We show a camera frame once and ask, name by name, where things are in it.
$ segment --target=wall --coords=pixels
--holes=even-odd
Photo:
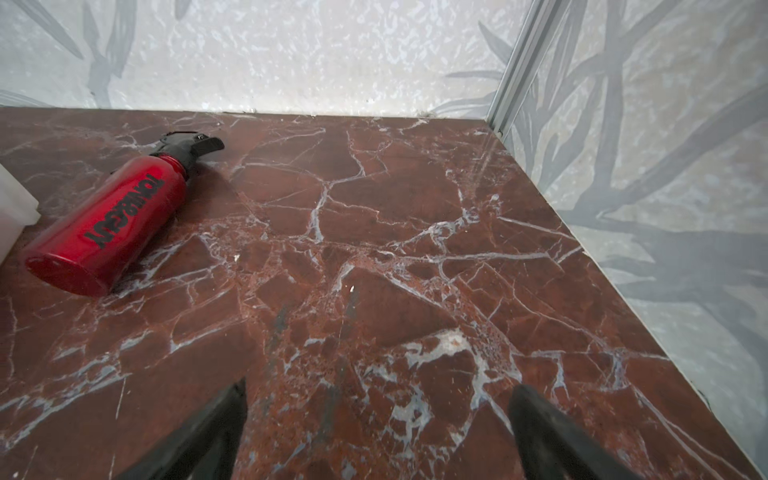
[[[508,136],[764,472],[767,115],[768,3],[574,0]]]
[[[530,4],[5,1],[0,104],[483,118]]]

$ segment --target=white textured wallpaper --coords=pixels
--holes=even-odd
[[[768,472],[768,2],[573,0],[508,139]]]
[[[482,118],[531,0],[2,0],[0,104]]]

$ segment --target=red bottle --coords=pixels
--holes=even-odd
[[[85,203],[27,245],[22,261],[62,290],[106,295],[184,202],[194,162],[223,148],[221,139],[197,132],[166,134],[154,152],[115,171]]]

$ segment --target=brown marble table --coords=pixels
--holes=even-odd
[[[163,133],[188,202],[110,296],[18,248]],[[234,478],[522,478],[535,386],[645,478],[759,478],[481,121],[0,109],[39,200],[0,268],[0,476],[110,478],[247,378]]]

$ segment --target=white plastic box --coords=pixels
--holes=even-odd
[[[40,219],[38,201],[0,165],[0,263],[22,234],[25,225]]]

